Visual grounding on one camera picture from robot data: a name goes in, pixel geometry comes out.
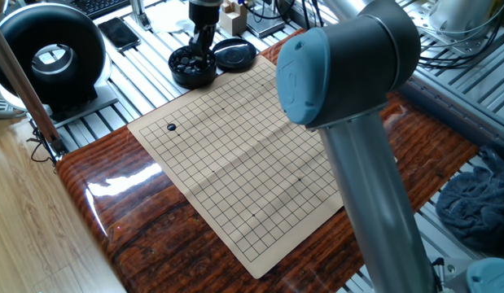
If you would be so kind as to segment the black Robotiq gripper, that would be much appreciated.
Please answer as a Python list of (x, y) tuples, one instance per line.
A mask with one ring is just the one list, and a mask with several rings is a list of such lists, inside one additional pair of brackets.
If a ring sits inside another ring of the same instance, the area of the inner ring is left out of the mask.
[(213, 43), (216, 23), (219, 21), (220, 5), (204, 6), (189, 3), (189, 17), (195, 23), (194, 34), (189, 41), (192, 54), (200, 63), (208, 60), (209, 48)]

